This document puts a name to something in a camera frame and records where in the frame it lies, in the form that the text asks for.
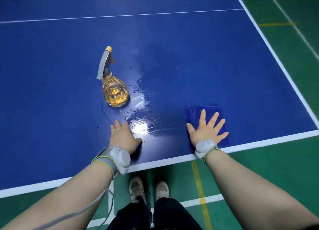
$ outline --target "person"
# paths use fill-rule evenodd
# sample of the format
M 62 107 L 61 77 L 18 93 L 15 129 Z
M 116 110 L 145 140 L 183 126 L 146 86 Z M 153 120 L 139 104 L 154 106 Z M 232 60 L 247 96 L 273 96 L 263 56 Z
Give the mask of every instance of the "person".
M 319 219 L 301 203 L 216 147 L 228 135 L 228 132 L 218 135 L 225 120 L 221 119 L 215 125 L 217 117 L 218 114 L 215 113 L 206 124 L 203 110 L 198 129 L 195 130 L 188 123 L 187 130 L 192 144 L 196 147 L 195 154 L 206 162 L 221 194 L 242 228 L 318 229 Z M 120 148 L 116 151 L 117 155 L 122 153 L 124 159 L 125 153 L 132 154 L 142 141 L 139 138 L 134 139 L 127 122 L 121 126 L 115 121 L 111 126 L 111 133 L 109 147 Z M 207 142 L 213 142 L 214 146 L 210 145 L 211 148 L 205 152 Z M 83 209 L 107 189 L 118 174 L 116 168 L 112 168 L 114 165 L 103 162 L 104 159 L 116 162 L 117 170 L 125 173 L 125 160 L 119 161 L 114 155 L 103 156 L 102 151 L 89 166 L 14 218 L 3 230 L 31 230 L 57 217 Z M 108 230 L 149 228 L 152 215 L 140 178 L 131 180 L 129 191 L 132 202 L 118 211 Z M 98 204 L 76 217 L 54 225 L 50 230 L 86 229 Z M 201 229 L 187 210 L 178 201 L 170 198 L 167 184 L 163 181 L 156 186 L 154 225 L 157 229 Z

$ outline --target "person's left arm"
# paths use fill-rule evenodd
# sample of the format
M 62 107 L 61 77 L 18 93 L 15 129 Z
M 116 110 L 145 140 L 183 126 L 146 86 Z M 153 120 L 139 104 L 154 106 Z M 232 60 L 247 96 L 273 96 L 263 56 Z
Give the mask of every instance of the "person's left arm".
M 134 139 L 127 122 L 118 121 L 111 126 L 110 147 L 120 147 L 132 154 L 141 139 Z M 103 162 L 95 161 L 69 181 L 56 188 L 30 208 L 14 218 L 2 230 L 31 230 L 69 213 L 78 212 L 93 202 L 113 179 L 113 172 Z M 62 221 L 50 230 L 86 229 L 98 205 L 95 204 L 79 216 Z

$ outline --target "green floor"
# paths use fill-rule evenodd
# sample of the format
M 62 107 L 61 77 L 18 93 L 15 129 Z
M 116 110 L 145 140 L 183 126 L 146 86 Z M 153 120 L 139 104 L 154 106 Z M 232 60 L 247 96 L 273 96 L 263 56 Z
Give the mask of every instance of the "green floor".
M 289 72 L 300 92 L 319 117 L 319 60 L 307 47 L 273 0 L 243 0 L 253 18 L 261 24 L 261 30 Z M 319 53 L 319 0 L 277 0 L 309 44 Z M 283 188 L 319 217 L 319 137 L 292 141 L 263 148 L 240 151 L 230 155 Z M 206 165 L 196 161 L 201 188 L 205 196 L 219 194 Z M 114 212 L 130 202 L 128 183 L 132 175 L 140 176 L 146 187 L 146 195 L 154 203 L 154 185 L 165 180 L 171 196 L 180 202 L 198 199 L 201 192 L 196 185 L 191 162 L 179 163 L 148 171 L 119 176 L 114 181 Z M 33 192 L 0 199 L 0 228 L 51 190 Z M 104 218 L 108 206 L 103 200 L 93 220 Z M 201 205 L 187 208 L 203 229 L 241 229 L 224 200 L 207 203 L 209 216 L 202 213 Z

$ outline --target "yellow spray bottle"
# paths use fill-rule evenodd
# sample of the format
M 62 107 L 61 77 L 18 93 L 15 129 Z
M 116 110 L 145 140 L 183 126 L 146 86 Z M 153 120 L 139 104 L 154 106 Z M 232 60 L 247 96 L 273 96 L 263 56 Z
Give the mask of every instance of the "yellow spray bottle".
M 108 46 L 101 58 L 97 79 L 102 80 L 102 93 L 106 102 L 112 107 L 124 106 L 129 98 L 126 85 L 112 75 L 109 70 L 111 63 L 116 63 L 112 58 L 112 48 Z

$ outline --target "cord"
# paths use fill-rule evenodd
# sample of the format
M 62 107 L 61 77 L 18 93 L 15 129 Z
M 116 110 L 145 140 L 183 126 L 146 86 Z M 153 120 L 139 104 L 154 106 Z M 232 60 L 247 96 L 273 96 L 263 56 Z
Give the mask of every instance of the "cord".
M 70 214 L 66 214 L 64 216 L 58 217 L 58 218 L 56 218 L 56 219 L 54 219 L 54 220 L 52 220 L 50 222 L 47 222 L 47 223 L 45 223 L 45 224 L 43 224 L 43 225 L 41 225 L 39 227 L 36 227 L 36 228 L 34 228 L 32 230 L 45 230 L 47 228 L 50 228 L 50 227 L 54 226 L 55 224 L 58 224 L 59 222 L 62 222 L 64 220 L 66 220 L 66 219 L 70 219 L 72 217 L 80 215 L 81 213 L 83 213 L 86 210 L 88 210 L 91 206 L 95 205 L 98 201 L 100 201 L 104 197 L 104 195 L 105 195 L 105 193 L 107 191 L 112 195 L 111 209 L 110 209 L 106 219 L 104 220 L 104 222 L 97 228 L 97 229 L 99 229 L 106 222 L 108 217 L 110 216 L 110 213 L 111 213 L 111 210 L 112 210 L 112 207 L 113 207 L 114 194 L 109 189 L 106 189 L 106 190 L 102 191 L 102 193 L 98 196 L 98 198 L 96 198 L 94 201 L 92 201 L 90 204 L 88 204 L 85 208 L 83 208 L 79 212 L 74 212 L 74 213 L 70 213 Z

